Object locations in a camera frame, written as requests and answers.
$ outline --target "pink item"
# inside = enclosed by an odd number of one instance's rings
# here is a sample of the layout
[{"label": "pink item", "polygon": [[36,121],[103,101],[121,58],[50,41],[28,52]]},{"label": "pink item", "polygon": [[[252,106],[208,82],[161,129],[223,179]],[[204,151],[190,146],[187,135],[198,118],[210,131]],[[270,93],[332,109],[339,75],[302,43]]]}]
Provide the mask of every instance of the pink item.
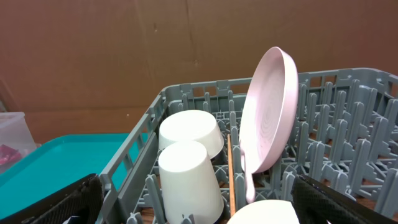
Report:
[{"label": "pink item", "polygon": [[0,166],[10,162],[17,162],[21,159],[22,155],[18,152],[18,150],[6,145],[0,146]]},{"label": "pink item", "polygon": [[239,134],[249,203],[255,199],[252,174],[271,168],[284,150],[298,97],[299,81],[293,59],[278,47],[269,49],[251,80]]}]

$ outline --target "dish rack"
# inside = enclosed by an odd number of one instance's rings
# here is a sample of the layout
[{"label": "dish rack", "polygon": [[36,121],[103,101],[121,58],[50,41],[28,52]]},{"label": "dish rack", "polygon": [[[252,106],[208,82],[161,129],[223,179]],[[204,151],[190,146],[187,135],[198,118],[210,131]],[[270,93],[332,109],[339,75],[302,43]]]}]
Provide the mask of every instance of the dish rack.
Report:
[{"label": "dish rack", "polygon": [[[226,141],[231,135],[236,209],[244,207],[239,126],[251,78],[172,85],[164,88],[102,171],[106,195],[98,223],[166,223],[159,182],[160,123],[183,110],[215,116]],[[280,159],[255,174],[256,200],[292,200],[296,174],[309,175],[352,200],[392,218],[398,208],[398,78],[371,68],[300,73],[297,117]],[[129,148],[136,143],[135,162]],[[112,176],[124,162],[127,176],[116,189]],[[229,218],[226,146],[212,160]],[[144,213],[153,209],[153,220]],[[194,223],[193,216],[182,223]]]}]

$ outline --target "wooden chopstick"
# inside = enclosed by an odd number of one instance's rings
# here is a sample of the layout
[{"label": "wooden chopstick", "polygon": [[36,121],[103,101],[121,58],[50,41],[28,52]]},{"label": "wooden chopstick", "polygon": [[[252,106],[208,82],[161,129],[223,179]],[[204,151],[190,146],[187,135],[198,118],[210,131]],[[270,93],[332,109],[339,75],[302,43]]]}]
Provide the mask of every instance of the wooden chopstick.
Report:
[{"label": "wooden chopstick", "polygon": [[232,166],[232,149],[231,149],[231,135],[227,135],[228,139],[228,176],[229,176],[229,207],[231,209],[231,217],[235,215],[235,186],[234,186],[234,170]]}]

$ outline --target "white plastic cup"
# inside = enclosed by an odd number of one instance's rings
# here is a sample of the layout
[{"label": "white plastic cup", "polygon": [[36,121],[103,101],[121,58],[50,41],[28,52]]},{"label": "white plastic cup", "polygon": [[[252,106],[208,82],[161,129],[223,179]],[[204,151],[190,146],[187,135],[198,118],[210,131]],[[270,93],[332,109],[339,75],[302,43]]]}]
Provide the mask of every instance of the white plastic cup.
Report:
[{"label": "white plastic cup", "polygon": [[196,224],[219,219],[224,201],[204,145],[195,141],[169,145],[159,156],[159,172],[170,224],[179,224],[191,214]]},{"label": "white plastic cup", "polygon": [[217,156],[224,146],[216,118],[206,111],[181,111],[169,116],[160,125],[159,150],[175,142],[189,140],[202,143],[210,159]]},{"label": "white plastic cup", "polygon": [[299,224],[292,203],[284,200],[261,200],[250,203],[232,216],[228,224],[270,223]]}]

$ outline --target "plastic tray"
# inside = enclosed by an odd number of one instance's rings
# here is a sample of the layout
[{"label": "plastic tray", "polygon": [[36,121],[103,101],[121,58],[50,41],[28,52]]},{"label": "plastic tray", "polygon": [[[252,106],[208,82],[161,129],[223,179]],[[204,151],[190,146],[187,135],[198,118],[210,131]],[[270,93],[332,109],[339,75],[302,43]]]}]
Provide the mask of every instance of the plastic tray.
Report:
[{"label": "plastic tray", "polygon": [[[0,219],[91,174],[99,174],[128,134],[68,135],[53,139],[0,175]],[[134,161],[137,146],[129,150]],[[120,186],[120,167],[113,183]]]}]

